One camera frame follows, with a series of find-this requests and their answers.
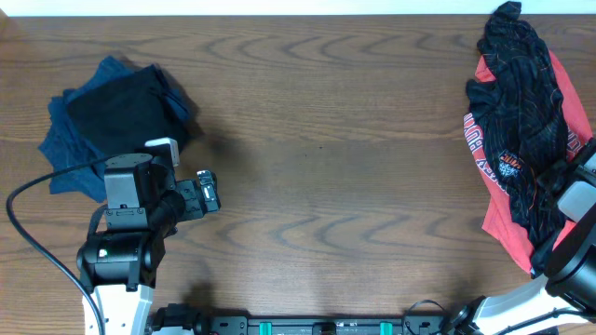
black cloth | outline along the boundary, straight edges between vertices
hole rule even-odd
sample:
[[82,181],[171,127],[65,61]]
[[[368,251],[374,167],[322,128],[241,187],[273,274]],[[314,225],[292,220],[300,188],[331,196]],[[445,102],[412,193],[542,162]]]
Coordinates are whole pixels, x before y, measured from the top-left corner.
[[189,140],[168,102],[168,82],[155,66],[113,80],[71,101],[67,114],[78,132],[104,154],[133,153],[149,140]]
[[496,80],[470,80],[466,90],[487,161],[510,196],[511,219],[540,250],[531,259],[539,275],[565,217],[547,206],[536,178],[565,159],[568,127],[549,50],[528,22],[518,20],[521,9],[521,3],[506,2],[488,20],[478,50]]

logo on shirt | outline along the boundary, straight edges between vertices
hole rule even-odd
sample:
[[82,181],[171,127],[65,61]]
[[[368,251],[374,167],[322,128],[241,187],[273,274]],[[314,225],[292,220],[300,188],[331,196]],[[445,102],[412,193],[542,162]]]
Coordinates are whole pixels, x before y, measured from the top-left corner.
[[517,177],[522,170],[520,158],[516,154],[504,151],[499,156],[499,172],[503,177]]

cable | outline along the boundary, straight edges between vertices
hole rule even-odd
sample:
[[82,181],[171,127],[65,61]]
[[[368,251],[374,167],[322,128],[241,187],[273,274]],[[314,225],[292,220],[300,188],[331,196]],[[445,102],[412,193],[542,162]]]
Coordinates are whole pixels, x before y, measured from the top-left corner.
[[[412,305],[412,307],[408,308],[408,310],[406,311],[406,313],[403,314],[403,324],[406,326],[406,328],[408,329],[408,331],[410,331],[410,333],[412,335],[418,335],[416,333],[413,332],[413,330],[410,328],[410,321],[406,320],[406,317],[408,317],[408,314],[413,311],[416,307],[423,305],[425,303],[431,303],[434,304],[435,306],[439,306],[439,308],[441,308],[441,310],[447,314],[447,311],[443,308],[443,306],[441,306],[438,302],[430,300],[430,299],[426,299],[426,300],[422,300],[419,301],[415,304]],[[443,321],[441,322],[441,325],[439,325],[439,331],[435,331],[433,333],[430,333],[430,335],[438,335],[440,334],[440,330],[442,329],[442,324],[444,323],[445,319],[443,319]]]
[[532,326],[537,324],[538,322],[542,322],[545,320],[548,320],[552,317],[559,317],[559,315],[577,315],[577,316],[581,316],[583,318],[593,318],[596,317],[596,315],[592,315],[589,313],[585,313],[585,312],[579,312],[579,311],[567,311],[567,310],[558,310],[555,309],[554,311],[545,314],[545,315],[541,315],[539,317],[533,318],[532,320],[528,320],[528,321],[523,321],[520,322],[519,324],[515,325],[515,326],[508,326],[507,328],[501,330],[500,332],[496,333],[496,335],[505,335],[505,334],[509,334],[512,331],[521,329],[521,328],[526,328],[528,326]]
[[44,257],[46,257],[49,261],[51,261],[52,264],[56,265],[68,277],[68,279],[70,279],[74,283],[74,285],[81,291],[81,293],[83,293],[83,296],[85,297],[85,299],[87,299],[89,305],[91,306],[91,310],[93,310],[93,314],[95,315],[95,319],[97,321],[98,330],[100,332],[100,335],[105,335],[105,326],[102,322],[102,315],[100,314],[100,310],[98,309],[97,305],[91,298],[91,295],[89,295],[89,293],[83,287],[83,284],[66,267],[66,265],[62,264],[61,261],[59,261],[54,255],[51,254],[51,252],[49,252],[47,249],[45,249],[41,244],[39,244],[39,242],[37,242],[31,235],[29,235],[29,233],[27,233],[27,231],[22,227],[22,225],[20,225],[19,221],[17,220],[17,217],[15,216],[14,210],[12,208],[12,203],[14,202],[17,195],[19,195],[21,192],[25,191],[26,189],[28,189],[42,181],[46,181],[50,178],[61,176],[63,174],[66,174],[68,172],[71,172],[71,171],[74,171],[74,170],[77,170],[80,168],[87,168],[87,167],[93,166],[95,164],[105,162],[106,160],[108,160],[110,158],[112,158],[112,156],[104,157],[102,159],[98,159],[98,160],[95,160],[95,161],[92,161],[92,162],[89,162],[86,164],[78,165],[75,167],[68,167],[66,169],[62,169],[60,171],[56,171],[56,172],[47,174],[43,177],[39,177],[33,181],[29,181],[29,182],[23,184],[18,189],[12,191],[12,193],[7,198],[7,214],[8,214],[8,218],[10,219],[10,222],[12,222],[12,225],[15,227],[17,232],[19,232],[19,234],[22,236],[22,238],[25,239],[25,241],[29,242],[29,244],[31,244],[37,251],[39,251],[39,253],[44,255]]

wooden table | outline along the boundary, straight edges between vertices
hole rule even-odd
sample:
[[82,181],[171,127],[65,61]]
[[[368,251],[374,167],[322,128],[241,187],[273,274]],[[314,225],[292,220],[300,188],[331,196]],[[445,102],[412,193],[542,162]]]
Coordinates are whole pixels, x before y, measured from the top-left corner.
[[[594,126],[596,26],[527,16]],[[209,168],[223,209],[166,243],[154,307],[254,315],[400,314],[529,280],[481,229],[488,193],[462,116],[486,16],[15,19],[0,41],[2,199],[50,171],[47,104],[107,55],[160,64],[200,107],[178,177]],[[75,269],[98,204],[18,199],[31,233]],[[81,296],[2,216],[0,333],[78,334]],[[588,334],[594,327],[569,327]]]

dark blue fabric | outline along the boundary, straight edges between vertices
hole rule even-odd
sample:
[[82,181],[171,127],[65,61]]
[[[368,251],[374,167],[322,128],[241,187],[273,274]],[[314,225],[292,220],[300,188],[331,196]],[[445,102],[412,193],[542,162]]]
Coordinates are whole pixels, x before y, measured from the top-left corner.
[[[190,118],[188,109],[183,102],[183,97],[178,90],[171,89],[161,72],[164,87],[168,89],[166,99],[172,111],[185,122]],[[66,105],[87,92],[100,87],[110,81],[134,74],[122,62],[112,56],[102,60],[96,73],[79,89],[66,89],[61,97],[53,97],[47,106],[51,127],[46,139],[39,145],[39,150],[44,154],[54,171],[87,163],[103,157],[104,154],[90,141],[82,137],[66,113]],[[106,198],[103,184],[105,164],[95,167],[82,168],[71,173],[52,179],[49,184],[51,194],[79,191],[97,202]]]

